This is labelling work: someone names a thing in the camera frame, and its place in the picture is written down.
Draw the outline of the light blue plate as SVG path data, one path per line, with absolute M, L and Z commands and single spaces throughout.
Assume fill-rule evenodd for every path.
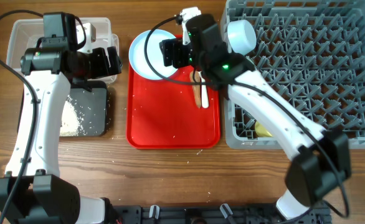
M 144 45 L 149 32 L 150 30 L 141 33 L 132 41 L 129 49 L 129 61 L 131 67 L 139 76 L 148 80 L 161 80 L 161 77 L 157 76 L 152 69 L 150 69 L 145 59 Z M 177 69 L 173 66 L 164 66 L 163 55 L 159 44 L 162 40 L 174 38 L 175 36 L 172 33 L 157 29 L 151 34 L 148 41 L 147 54 L 149 62 L 158 73 L 167 78 L 174 75 Z

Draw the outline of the white plastic spoon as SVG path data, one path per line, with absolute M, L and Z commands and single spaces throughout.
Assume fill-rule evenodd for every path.
M 199 72 L 199 77 L 201 79 L 201 105 L 203 108 L 208 108 L 209 107 L 209 99 L 208 99 L 208 94 L 207 94 L 207 87 L 205 85 L 205 79 L 203 78 L 201 72 Z

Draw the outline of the light blue bowl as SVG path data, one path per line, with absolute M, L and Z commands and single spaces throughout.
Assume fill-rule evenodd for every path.
M 227 26 L 227 36 L 232 50 L 242 55 L 253 51 L 257 44 L 255 30 L 246 20 L 230 22 Z

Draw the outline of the yellow plastic cup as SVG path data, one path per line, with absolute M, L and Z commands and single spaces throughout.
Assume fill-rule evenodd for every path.
M 270 138 L 272 134 L 267 131 L 267 129 L 261 125 L 258 121 L 255 122 L 255 132 L 256 135 L 260 138 Z

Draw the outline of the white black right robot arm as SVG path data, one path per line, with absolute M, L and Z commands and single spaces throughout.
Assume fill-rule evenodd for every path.
M 285 223 L 297 222 L 332 190 L 344 187 L 351 176 L 347 135 L 313 122 L 265 81 L 247 58 L 256 46 L 249 21 L 229 23 L 228 39 L 223 40 L 213 16 L 196 8 L 173 19 L 183 29 L 178 44 L 184 49 L 184 63 L 201 73 L 205 85 L 226 89 L 228 99 L 262 124 L 290 160 L 287 190 L 276 203 Z

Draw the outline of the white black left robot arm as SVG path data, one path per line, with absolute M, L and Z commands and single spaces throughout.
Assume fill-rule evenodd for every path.
M 90 79 L 119 74 L 122 62 L 114 47 L 83 51 L 77 16 L 50 12 L 42 18 L 44 35 L 25 51 L 16 74 L 23 103 L 15 148 L 0 178 L 0 222 L 121 223 L 109 199 L 83 197 L 60 178 L 58 147 L 70 89 L 89 91 Z

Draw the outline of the red plastic tray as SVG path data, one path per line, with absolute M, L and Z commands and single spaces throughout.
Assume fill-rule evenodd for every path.
M 137 149 L 206 149 L 220 139 L 219 95 L 198 108 L 192 86 L 149 80 L 129 61 L 126 139 Z

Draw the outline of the clear plastic bin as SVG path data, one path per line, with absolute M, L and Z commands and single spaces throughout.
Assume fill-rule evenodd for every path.
M 78 50 L 85 45 L 77 42 L 76 27 L 91 23 L 96 28 L 93 49 L 116 47 L 118 39 L 112 34 L 107 18 L 80 19 L 72 14 L 46 14 L 42 19 L 18 20 L 13 27 L 7 53 L 7 65 L 29 77 L 34 72 L 57 75 L 66 82 L 87 87 L 89 80 L 112 83 L 117 75 L 89 78 L 88 53 Z

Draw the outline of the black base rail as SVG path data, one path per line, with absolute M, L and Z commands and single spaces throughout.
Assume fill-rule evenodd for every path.
M 256 224 L 256 223 L 301 223 L 301 224 L 331 224 L 330 209 L 326 205 L 317 205 L 308 213 L 294 218 L 285 219 L 272 203 L 249 204 L 245 206 L 219 207 L 151 207 L 116 206 L 119 217 L 117 223 L 135 224 Z

